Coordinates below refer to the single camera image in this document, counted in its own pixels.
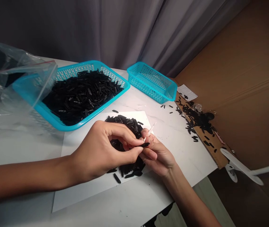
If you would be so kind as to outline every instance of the empty blue basket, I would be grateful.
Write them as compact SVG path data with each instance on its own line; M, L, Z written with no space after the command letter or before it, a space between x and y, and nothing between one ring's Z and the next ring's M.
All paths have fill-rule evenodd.
M118 81L118 84L121 84L121 87L124 88L124 90L114 96L111 100L103 104L99 109L95 110L92 114L88 115L79 123L72 126L66 126L56 115L51 113L50 109L42 101L39 101L34 106L35 110L41 116L43 116L53 127L60 131L73 131L80 128L86 122L91 120L94 116L96 116L106 107L108 107L111 103L117 100L117 98L119 98L122 94L124 94L130 88L130 84L126 79L121 77L119 74L114 72L112 69L110 69L108 66L106 66L100 61L85 61L82 63L58 68L56 78L54 79L63 81L70 77L76 77L78 72L82 72L84 70L94 71L97 69L99 69L99 71L103 71L105 75L109 76L112 79L112 81ZM24 76L13 83L13 89L30 105L33 105L36 101L35 97L37 97L33 94L36 94L37 91L41 90L40 86L42 86L42 81L43 80L41 80L38 74Z
M160 104L174 101L178 86L149 65L139 61L127 69L131 85Z

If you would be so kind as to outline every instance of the white tabletop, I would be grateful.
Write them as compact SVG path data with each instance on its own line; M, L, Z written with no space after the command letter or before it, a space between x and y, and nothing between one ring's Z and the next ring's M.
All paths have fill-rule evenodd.
M75 63L55 61L59 67ZM125 70L113 70L124 78L128 77ZM185 129L186 120L175 111L176 104L168 102L165 109L160 106L131 86L103 112L112 113L113 109L121 112L145 111L151 125L157 122L154 128L156 136L173 153L187 180L194 186L217 166L203 143L193 142L192 135ZM13 124L13 118L10 124L0 126L0 164L60 157L63 132L50 132L32 118L28 118L26 124ZM172 202L165 186L153 172L52 214L53 199L54 193L39 193L0 203L0 226L138 227Z

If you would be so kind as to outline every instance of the hand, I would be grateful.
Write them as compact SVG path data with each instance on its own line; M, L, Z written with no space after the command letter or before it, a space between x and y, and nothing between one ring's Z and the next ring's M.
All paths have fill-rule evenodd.
M141 133L142 138L140 139L146 137L145 142L150 143L140 154L141 159L146 165L151 167L155 173L164 177L176 164L174 156L153 134L147 136L147 128L143 129Z
M118 139L126 151L114 149L110 144L112 139ZM79 183L83 183L102 176L110 169L135 163L143 148L134 146L142 144L143 141L136 139L125 125L96 121L71 155L75 176Z

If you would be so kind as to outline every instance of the curtain fold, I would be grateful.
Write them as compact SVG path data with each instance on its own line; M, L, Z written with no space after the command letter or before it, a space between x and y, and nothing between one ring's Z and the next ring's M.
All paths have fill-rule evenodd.
M249 0L0 0L0 42L175 77Z

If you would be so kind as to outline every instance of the paper note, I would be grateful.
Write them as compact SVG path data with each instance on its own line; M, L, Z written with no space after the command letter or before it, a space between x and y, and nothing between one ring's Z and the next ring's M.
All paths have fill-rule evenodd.
M78 146L80 145L84 137L87 135L88 131L90 130L94 122L96 122L97 120L105 120L108 116L116 117L119 114L127 118L130 119L134 118L137 121L142 122L144 124L142 125L143 128L150 129L151 127L145 111L100 113L93 119L91 119L89 122L87 122L85 125L83 125L81 128L75 131L65 132L61 157L70 155L78 148ZM144 174L149 171L150 170L147 167L145 167L142 172ZM136 176L127 179L122 178L119 170L116 172L116 175L119 177L122 183L136 178ZM53 212L68 207L77 202L80 202L84 199L87 199L93 195L96 195L100 192L103 192L117 185L119 184L114 179L113 173L106 173L103 176L96 178L92 181L79 184L61 191L56 191L53 204Z
M184 84L180 87L178 87L177 91L181 93L181 95L187 100L191 101L195 98L197 98L197 95L193 93L192 90L190 90L188 87L186 87Z

